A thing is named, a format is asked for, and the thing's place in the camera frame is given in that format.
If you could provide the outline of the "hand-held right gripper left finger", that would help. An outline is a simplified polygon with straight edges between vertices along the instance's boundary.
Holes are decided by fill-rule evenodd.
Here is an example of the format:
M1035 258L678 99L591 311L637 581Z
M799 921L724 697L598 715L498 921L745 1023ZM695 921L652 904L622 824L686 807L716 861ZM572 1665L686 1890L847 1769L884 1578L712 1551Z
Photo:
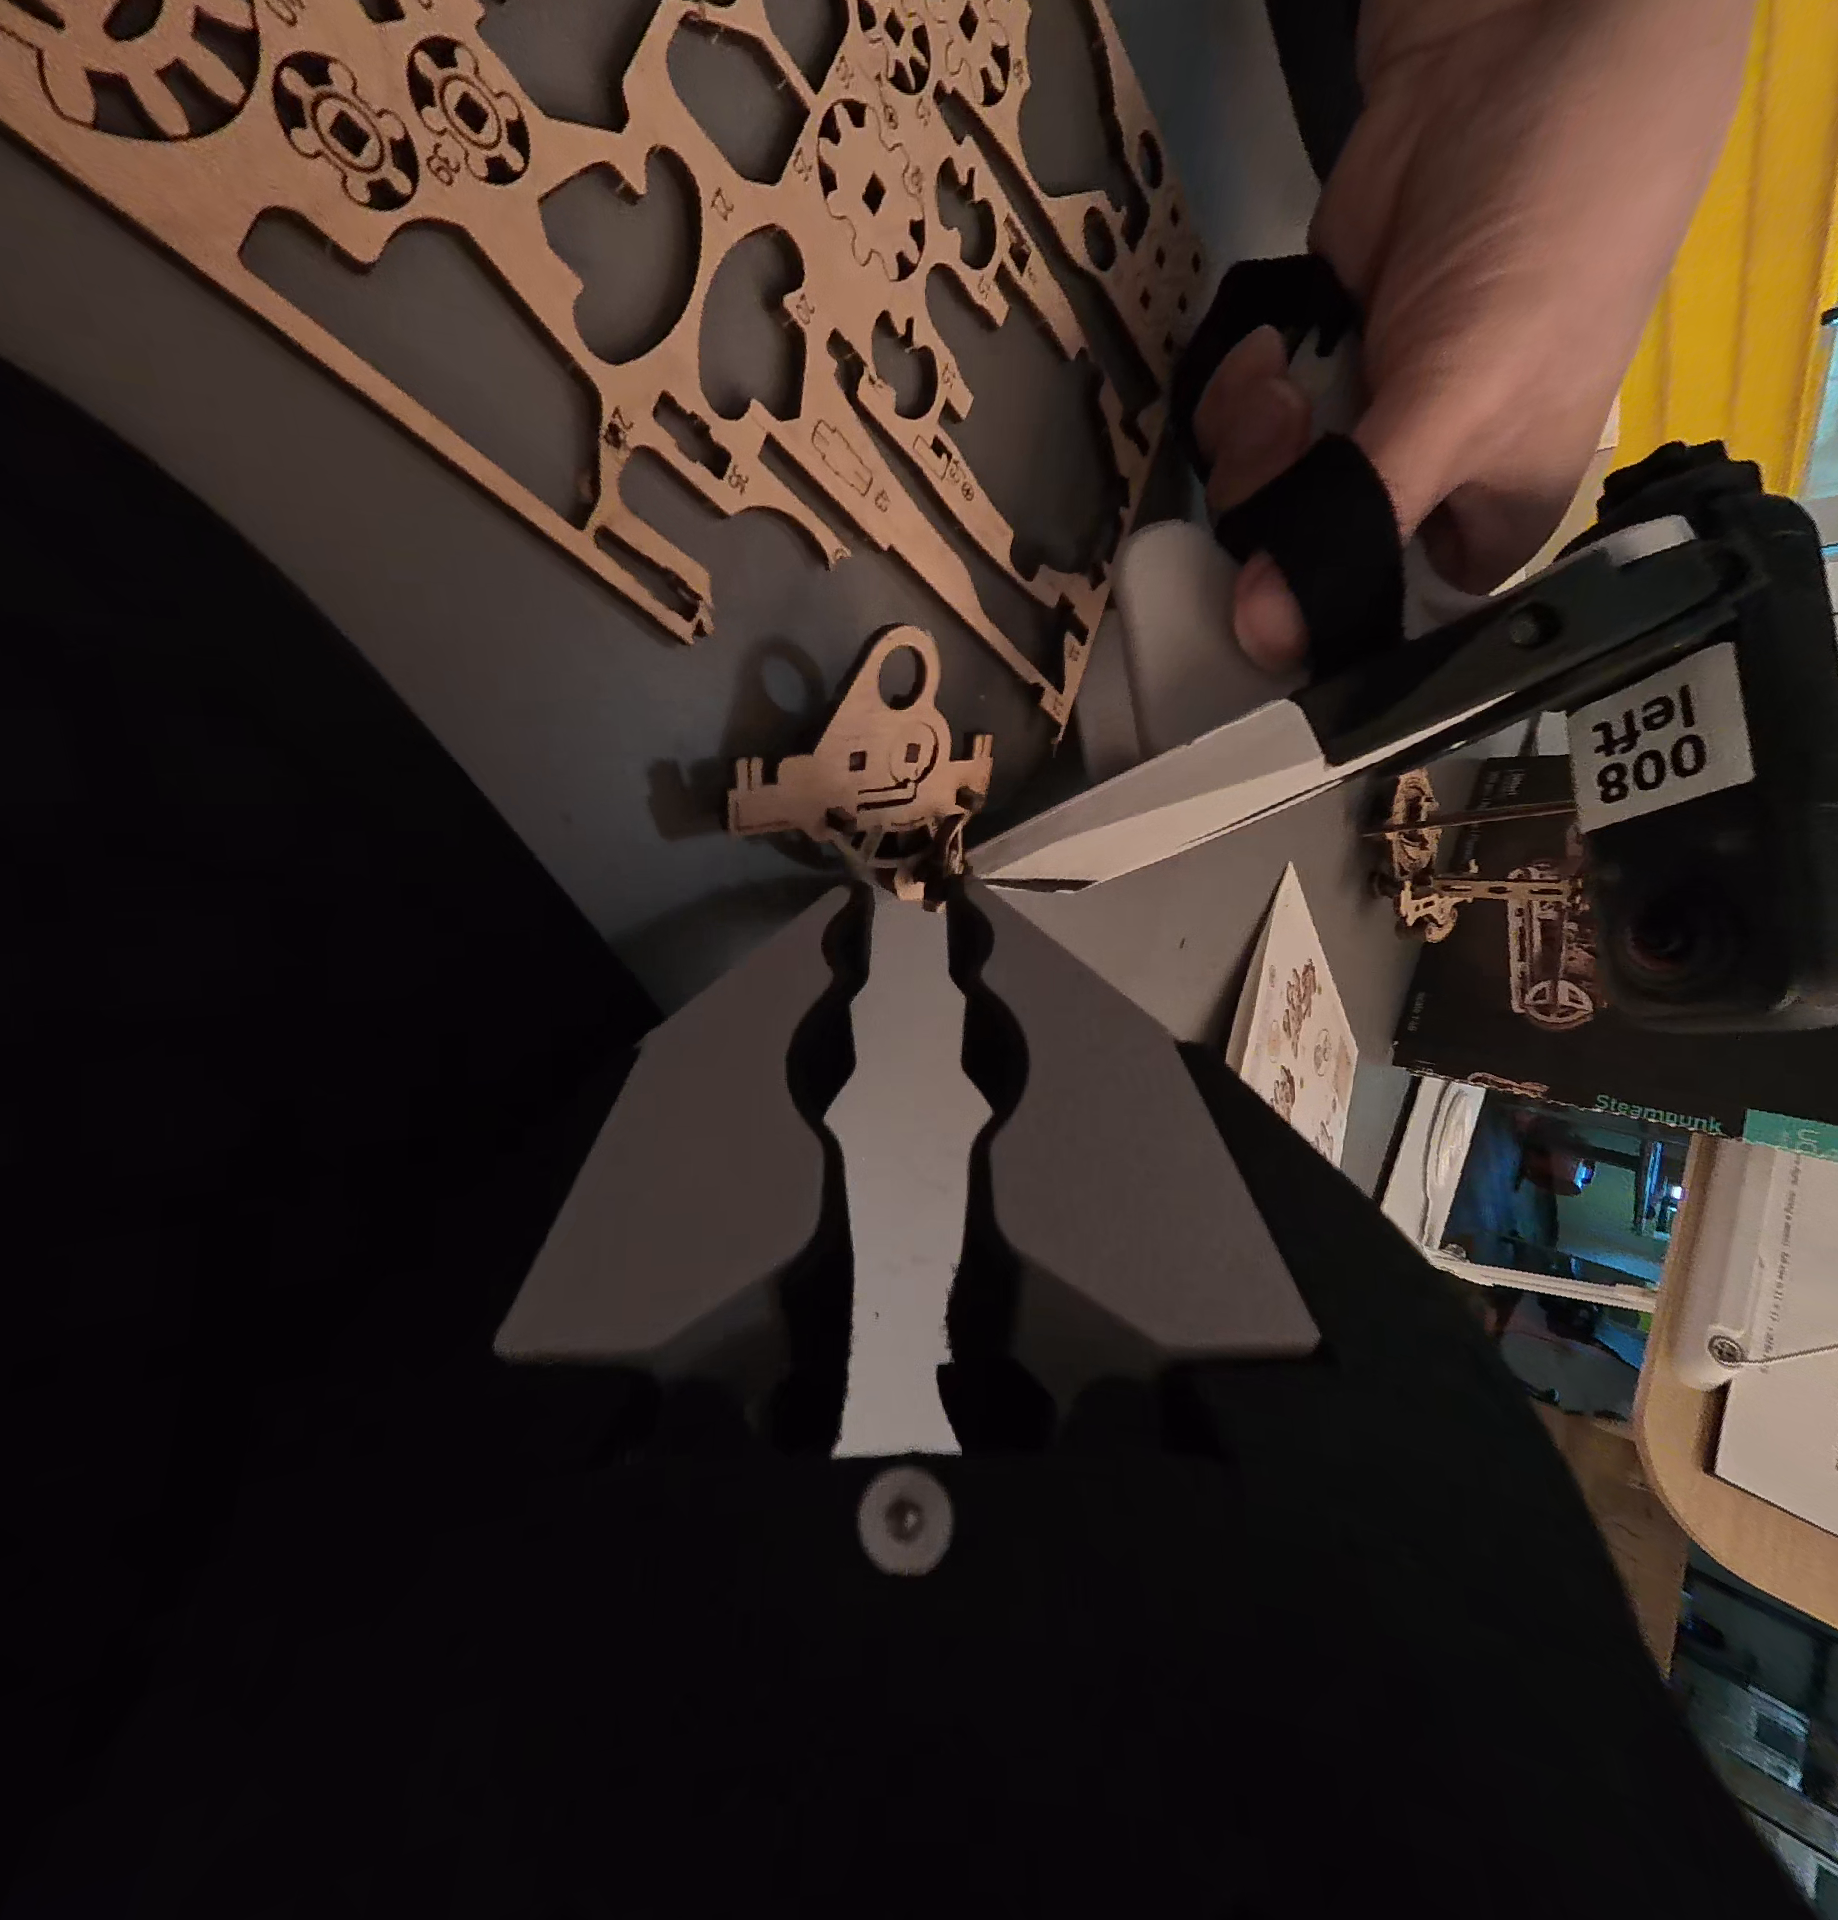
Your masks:
M634 1050L502 1362L842 1405L855 1248L830 1111L871 926L860 884L828 888Z

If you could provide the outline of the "person's left hand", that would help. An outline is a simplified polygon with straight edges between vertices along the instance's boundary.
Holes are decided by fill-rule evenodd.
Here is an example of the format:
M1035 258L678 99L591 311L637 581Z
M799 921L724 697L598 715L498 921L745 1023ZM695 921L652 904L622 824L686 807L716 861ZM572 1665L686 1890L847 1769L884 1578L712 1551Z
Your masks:
M1363 317L1395 539L1500 587L1564 523L1722 164L1750 0L1264 4Z

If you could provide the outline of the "black model kit box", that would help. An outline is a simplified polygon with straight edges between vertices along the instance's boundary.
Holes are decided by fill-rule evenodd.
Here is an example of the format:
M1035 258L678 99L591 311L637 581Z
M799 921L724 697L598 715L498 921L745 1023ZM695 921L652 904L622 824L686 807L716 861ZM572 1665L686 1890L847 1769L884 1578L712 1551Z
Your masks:
M1578 820L1567 757L1494 757L1437 807L1414 888L1455 916L1395 1067L1812 1153L1838 1136L1838 762L1639 807Z

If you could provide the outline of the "white edged colourful box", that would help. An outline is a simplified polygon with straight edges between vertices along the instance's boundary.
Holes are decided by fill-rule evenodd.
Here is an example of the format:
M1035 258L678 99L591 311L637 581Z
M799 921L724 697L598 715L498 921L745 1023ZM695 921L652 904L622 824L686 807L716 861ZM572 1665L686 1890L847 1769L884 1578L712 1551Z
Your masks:
M1414 1075L1382 1212L1455 1282L1647 1321L1689 1146L1668 1120Z

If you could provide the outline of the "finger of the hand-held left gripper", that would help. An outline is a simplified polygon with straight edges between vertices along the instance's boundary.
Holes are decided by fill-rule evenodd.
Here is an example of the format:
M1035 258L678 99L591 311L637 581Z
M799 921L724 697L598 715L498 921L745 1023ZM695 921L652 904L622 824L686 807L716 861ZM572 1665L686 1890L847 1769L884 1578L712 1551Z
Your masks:
M1260 824L1393 751L1403 731L1320 742L1283 697L1005 828L963 870L995 888L1076 894Z

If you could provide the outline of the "yellow corrugated board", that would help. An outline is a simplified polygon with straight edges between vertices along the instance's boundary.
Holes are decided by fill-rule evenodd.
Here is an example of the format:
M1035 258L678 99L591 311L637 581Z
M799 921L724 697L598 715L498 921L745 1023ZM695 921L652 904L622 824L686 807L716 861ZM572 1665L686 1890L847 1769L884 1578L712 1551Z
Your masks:
M1726 442L1799 490L1838 306L1838 0L1765 0L1742 110L1620 379L1620 463Z

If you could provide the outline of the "folded instruction leaflet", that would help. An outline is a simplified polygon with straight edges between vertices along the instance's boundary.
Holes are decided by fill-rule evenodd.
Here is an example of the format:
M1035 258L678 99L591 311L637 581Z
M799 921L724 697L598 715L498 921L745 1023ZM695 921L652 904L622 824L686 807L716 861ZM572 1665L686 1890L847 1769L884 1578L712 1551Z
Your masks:
M1292 862L1252 944L1225 1060L1296 1140L1341 1162L1363 1048Z

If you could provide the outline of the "small wooden model mechanism part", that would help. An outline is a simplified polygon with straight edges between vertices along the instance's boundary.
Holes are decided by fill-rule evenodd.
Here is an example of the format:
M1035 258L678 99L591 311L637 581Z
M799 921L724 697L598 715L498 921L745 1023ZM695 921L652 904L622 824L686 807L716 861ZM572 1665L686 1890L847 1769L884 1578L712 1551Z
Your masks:
M855 877L922 904L963 875L995 768L995 738L954 731L939 705L939 644L889 622L855 660L812 751L733 768L729 835L828 845Z

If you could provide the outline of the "white printed paper sheet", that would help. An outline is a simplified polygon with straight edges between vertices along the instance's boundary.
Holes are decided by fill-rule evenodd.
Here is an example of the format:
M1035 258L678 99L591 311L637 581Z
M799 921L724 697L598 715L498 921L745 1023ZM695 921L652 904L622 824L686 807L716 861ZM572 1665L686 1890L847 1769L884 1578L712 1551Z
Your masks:
M1726 1276L1747 1282L1717 1471L1838 1536L1838 1162L1742 1146Z

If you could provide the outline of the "laser-cut wooden parts sheet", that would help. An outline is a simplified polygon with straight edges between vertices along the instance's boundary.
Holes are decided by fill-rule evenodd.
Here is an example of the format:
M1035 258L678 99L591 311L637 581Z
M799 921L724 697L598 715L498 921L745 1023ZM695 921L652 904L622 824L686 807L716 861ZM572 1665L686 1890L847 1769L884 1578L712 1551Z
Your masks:
M661 4L622 62L621 127L554 117L480 35L486 4L4 4L0 132L247 306L312 363L435 447L678 644L712 635L712 574L622 499L663 468L716 516L781 516L828 564L849 523L917 574L1068 738L1111 593L1111 561L1164 431L1164 381L1204 286L1179 177L1104 4L1083 4L1111 191L1051 198L1029 164L1043 62L1029 4L842 4L806 70L769 4ZM642 198L652 155L695 181L697 258L675 325L597 354L582 277L548 201L582 177ZM562 511L261 282L261 215L317 229L353 272L419 228L453 229L597 409ZM931 315L931 282L989 327L1029 311L1094 359L1068 282L1104 311L1152 399L1102 374L1114 505L1102 553L1016 564L1016 518L957 429L973 379Z

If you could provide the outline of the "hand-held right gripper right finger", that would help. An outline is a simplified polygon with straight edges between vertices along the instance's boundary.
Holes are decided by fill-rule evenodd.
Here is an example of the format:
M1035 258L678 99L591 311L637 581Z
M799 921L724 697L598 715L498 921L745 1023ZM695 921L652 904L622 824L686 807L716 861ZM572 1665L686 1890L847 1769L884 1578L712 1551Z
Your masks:
M1315 1356L1170 1024L973 877L947 904L947 979L989 1111L942 1321L954 1374L1084 1391Z

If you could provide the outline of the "beige board with rounded corner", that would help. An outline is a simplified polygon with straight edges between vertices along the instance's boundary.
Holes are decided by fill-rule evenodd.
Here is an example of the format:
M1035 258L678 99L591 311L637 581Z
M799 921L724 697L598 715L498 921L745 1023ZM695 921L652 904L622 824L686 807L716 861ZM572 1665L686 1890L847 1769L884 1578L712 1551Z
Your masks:
M1678 1239L1650 1298L1650 1340L1634 1436L1650 1492L1689 1546L1701 1546L1734 1583L1838 1632L1838 1536L1717 1471L1722 1391L1698 1384L1683 1363L1704 1262L1722 1254L1722 1222L1734 1212L1734 1204L1722 1192L1726 1146L1729 1140L1698 1136L1684 1153Z

